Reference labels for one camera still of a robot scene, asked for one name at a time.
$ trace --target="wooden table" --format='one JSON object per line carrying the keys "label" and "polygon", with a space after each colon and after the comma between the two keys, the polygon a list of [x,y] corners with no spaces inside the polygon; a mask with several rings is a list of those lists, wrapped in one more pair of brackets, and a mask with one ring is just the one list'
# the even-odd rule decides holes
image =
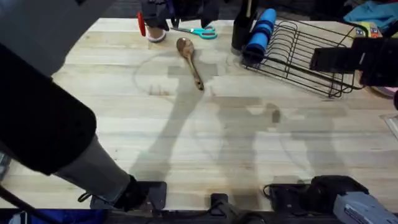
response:
{"label": "wooden table", "polygon": [[[396,113],[391,100],[361,90],[330,101],[247,71],[230,51],[232,21],[213,25],[215,40],[171,31],[152,44],[134,19],[100,19],[54,81],[95,112],[99,141],[121,168],[167,182],[168,209],[205,209],[225,192],[241,208],[270,210],[263,185],[341,174],[398,212],[398,142],[381,119]],[[179,37],[195,44],[204,93],[176,51]],[[2,184],[38,208],[88,208],[76,201],[82,189],[17,162]]]}

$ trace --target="blue cylinder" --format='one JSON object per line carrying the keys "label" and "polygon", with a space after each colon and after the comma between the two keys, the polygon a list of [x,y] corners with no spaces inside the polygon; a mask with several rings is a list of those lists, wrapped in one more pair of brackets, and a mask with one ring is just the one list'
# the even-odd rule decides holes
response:
{"label": "blue cylinder", "polygon": [[265,10],[252,30],[252,37],[243,51],[243,57],[251,63],[260,63],[274,31],[275,9]]}

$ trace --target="black wire dish rack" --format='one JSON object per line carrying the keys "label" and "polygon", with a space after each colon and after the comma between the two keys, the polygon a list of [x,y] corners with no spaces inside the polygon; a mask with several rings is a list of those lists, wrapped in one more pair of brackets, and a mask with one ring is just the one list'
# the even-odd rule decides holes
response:
{"label": "black wire dish rack", "polygon": [[[360,90],[363,86],[356,83],[353,73],[325,73],[310,70],[310,62],[316,48],[351,47],[355,29],[361,29],[366,37],[365,27],[347,22],[296,21],[278,16],[274,32],[264,55],[245,52],[242,65],[249,70],[270,74],[287,82],[301,85],[329,98],[339,98],[343,93]],[[344,29],[341,33],[333,27]],[[260,56],[260,63],[252,63],[251,56]]]}

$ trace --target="teal scissors handle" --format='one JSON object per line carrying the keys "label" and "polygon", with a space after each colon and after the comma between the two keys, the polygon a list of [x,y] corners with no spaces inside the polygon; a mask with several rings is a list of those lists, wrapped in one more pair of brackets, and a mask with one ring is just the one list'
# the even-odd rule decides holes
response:
{"label": "teal scissors handle", "polygon": [[205,27],[204,29],[192,29],[192,34],[199,35],[201,38],[210,40],[217,37],[216,30],[212,26]]}

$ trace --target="scissors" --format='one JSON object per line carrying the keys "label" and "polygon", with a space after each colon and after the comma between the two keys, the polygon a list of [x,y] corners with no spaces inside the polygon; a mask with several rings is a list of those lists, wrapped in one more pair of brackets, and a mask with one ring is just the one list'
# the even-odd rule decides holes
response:
{"label": "scissors", "polygon": [[175,27],[172,27],[171,29],[199,35],[201,38],[206,40],[214,39],[217,37],[216,30],[212,26],[207,26],[204,29],[202,28],[184,29],[184,28],[175,28]]}

